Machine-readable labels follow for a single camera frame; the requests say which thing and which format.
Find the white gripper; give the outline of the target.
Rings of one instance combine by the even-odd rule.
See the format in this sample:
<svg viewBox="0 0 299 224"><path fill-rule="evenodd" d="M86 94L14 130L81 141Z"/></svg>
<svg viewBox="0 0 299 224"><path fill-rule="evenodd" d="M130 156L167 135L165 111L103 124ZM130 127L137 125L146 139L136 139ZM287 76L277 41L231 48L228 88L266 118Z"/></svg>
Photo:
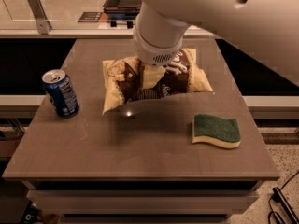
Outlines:
<svg viewBox="0 0 299 224"><path fill-rule="evenodd" d="M140 29L136 26L133 34L133 42L135 54L138 59L145 64L142 71L142 88L152 89L165 74L163 66L171 63L175 59L175 56L181 48L182 38L169 48L159 48L151 45L141 35Z"/></svg>

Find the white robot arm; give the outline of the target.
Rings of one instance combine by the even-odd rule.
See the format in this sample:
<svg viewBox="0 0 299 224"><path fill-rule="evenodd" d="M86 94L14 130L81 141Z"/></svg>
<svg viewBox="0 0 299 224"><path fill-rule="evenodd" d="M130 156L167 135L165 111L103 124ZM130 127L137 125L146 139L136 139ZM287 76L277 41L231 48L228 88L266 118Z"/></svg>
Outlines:
<svg viewBox="0 0 299 224"><path fill-rule="evenodd" d="M299 85L299 0L141 0L135 53L164 65L192 25L219 36Z"/></svg>

